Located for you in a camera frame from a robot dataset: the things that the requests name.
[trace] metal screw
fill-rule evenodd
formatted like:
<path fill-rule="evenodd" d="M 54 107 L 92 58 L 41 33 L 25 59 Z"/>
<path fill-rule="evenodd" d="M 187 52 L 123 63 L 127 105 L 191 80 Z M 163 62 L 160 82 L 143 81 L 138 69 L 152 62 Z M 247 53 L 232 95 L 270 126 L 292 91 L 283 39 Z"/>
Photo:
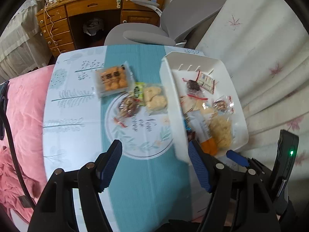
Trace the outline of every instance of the metal screw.
<path fill-rule="evenodd" d="M 255 175 L 255 170 L 254 169 L 249 169 L 248 173 L 251 174 L 251 175 Z"/>
<path fill-rule="evenodd" d="M 57 168 L 57 169 L 54 171 L 54 173 L 58 175 L 58 174 L 62 173 L 62 171 L 63 171 L 63 170 L 62 170 L 61 168 Z"/>
<path fill-rule="evenodd" d="M 218 169 L 223 169 L 223 168 L 224 168 L 224 165 L 221 164 L 221 163 L 217 163 L 217 164 L 216 164 L 216 168 L 218 168 Z"/>
<path fill-rule="evenodd" d="M 95 164 L 93 162 L 89 162 L 89 163 L 86 164 L 86 167 L 88 169 L 93 168 L 94 166 L 95 166 Z"/>

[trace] chair seat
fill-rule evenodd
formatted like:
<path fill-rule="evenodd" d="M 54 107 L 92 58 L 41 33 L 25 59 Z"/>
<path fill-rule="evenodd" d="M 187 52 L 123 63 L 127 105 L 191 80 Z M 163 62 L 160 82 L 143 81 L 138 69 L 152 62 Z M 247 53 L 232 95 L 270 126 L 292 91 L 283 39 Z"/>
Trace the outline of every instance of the chair seat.
<path fill-rule="evenodd" d="M 124 38 L 125 31 L 149 32 L 168 37 L 168 34 L 161 28 L 147 23 L 123 23 L 114 27 L 107 35 L 104 45 L 117 44 L 140 44 Z"/>

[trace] table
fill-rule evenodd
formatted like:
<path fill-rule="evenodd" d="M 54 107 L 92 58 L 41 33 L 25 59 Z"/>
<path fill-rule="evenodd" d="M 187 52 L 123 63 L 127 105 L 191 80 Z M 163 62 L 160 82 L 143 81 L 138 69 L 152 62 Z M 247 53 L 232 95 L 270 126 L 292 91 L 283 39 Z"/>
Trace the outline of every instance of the table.
<path fill-rule="evenodd" d="M 58 57 L 44 111 L 47 178 L 59 167 L 65 171 L 81 168 L 111 144 L 105 117 L 119 95 L 98 99 L 93 94 L 93 71 L 127 61 L 137 81 L 159 83 L 161 59 L 171 51 L 203 55 L 200 51 L 170 46 L 114 45 L 76 50 Z M 168 219 L 189 221 L 203 215 L 209 195 L 199 186 L 193 169 L 176 159 L 171 143 L 158 156 L 149 154 L 140 159 L 123 153 L 111 184 L 100 199 L 113 231 L 146 232 Z M 74 203 L 79 230 L 86 231 L 75 190 Z"/>
<path fill-rule="evenodd" d="M 163 9 L 164 0 L 153 1 L 159 4 L 159 9 Z M 156 12 L 130 0 L 63 0 L 49 6 L 45 13 L 42 9 L 36 17 L 55 57 L 89 47 L 91 37 L 83 32 L 83 24 L 95 17 L 103 19 L 106 34 L 121 23 L 160 24 Z"/>

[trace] green snack package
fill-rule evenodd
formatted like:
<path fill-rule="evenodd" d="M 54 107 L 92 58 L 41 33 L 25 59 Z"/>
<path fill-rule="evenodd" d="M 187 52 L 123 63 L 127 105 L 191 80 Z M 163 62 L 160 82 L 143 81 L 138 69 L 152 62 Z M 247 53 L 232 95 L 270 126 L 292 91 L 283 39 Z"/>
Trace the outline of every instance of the green snack package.
<path fill-rule="evenodd" d="M 138 99 L 140 106 L 145 106 L 144 93 L 143 93 L 144 85 L 145 85 L 145 83 L 136 82 L 135 87 L 134 87 L 134 91 L 133 91 L 133 96 Z"/>

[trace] chair armrest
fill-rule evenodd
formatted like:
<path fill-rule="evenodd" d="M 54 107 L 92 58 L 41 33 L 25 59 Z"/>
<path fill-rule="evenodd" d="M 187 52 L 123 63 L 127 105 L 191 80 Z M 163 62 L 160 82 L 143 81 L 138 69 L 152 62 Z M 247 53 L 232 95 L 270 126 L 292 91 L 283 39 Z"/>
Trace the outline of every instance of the chair armrest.
<path fill-rule="evenodd" d="M 130 0 L 130 1 L 132 3 L 154 10 L 161 17 L 162 11 L 158 8 L 158 6 L 160 6 L 158 3 L 149 0 Z"/>
<path fill-rule="evenodd" d="M 172 38 L 149 32 L 125 31 L 123 37 L 141 44 L 176 45 L 176 42 Z"/>

